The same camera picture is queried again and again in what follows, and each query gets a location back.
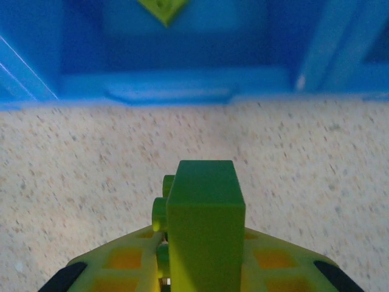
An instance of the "blue plastic wall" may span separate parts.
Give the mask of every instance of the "blue plastic wall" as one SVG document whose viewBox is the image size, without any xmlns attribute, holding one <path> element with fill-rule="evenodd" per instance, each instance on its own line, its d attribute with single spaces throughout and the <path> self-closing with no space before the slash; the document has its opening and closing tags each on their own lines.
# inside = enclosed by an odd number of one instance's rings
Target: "blue plastic wall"
<svg viewBox="0 0 389 292">
<path fill-rule="evenodd" d="M 0 103 L 382 96 L 388 19 L 389 2 L 381 0 L 191 0 L 166 29 L 136 0 L 2 0 Z"/>
</svg>

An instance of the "speckled countertop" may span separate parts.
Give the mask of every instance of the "speckled countertop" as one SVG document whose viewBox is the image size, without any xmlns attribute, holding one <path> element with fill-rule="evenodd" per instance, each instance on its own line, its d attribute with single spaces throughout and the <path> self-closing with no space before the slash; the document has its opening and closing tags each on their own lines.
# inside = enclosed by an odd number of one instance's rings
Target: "speckled countertop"
<svg viewBox="0 0 389 292">
<path fill-rule="evenodd" d="M 389 291 L 389 105 L 61 108 L 0 113 L 0 290 L 150 224 L 181 159 L 232 159 L 246 226 Z"/>
</svg>

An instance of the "lime green robot part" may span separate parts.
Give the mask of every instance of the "lime green robot part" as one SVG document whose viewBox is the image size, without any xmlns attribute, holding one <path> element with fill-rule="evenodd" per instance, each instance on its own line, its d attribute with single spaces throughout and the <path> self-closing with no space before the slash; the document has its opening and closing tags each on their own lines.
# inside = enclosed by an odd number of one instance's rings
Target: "lime green robot part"
<svg viewBox="0 0 389 292">
<path fill-rule="evenodd" d="M 245 210 L 231 161 L 181 161 L 151 226 L 71 260 L 40 292 L 363 292 L 329 258 L 245 228 Z"/>
<path fill-rule="evenodd" d="M 165 27 L 185 7 L 188 0 L 138 0 L 152 15 L 154 15 Z"/>
<path fill-rule="evenodd" d="M 179 164 L 153 206 L 154 231 L 168 233 L 172 291 L 239 291 L 245 211 L 231 161 Z"/>
</svg>

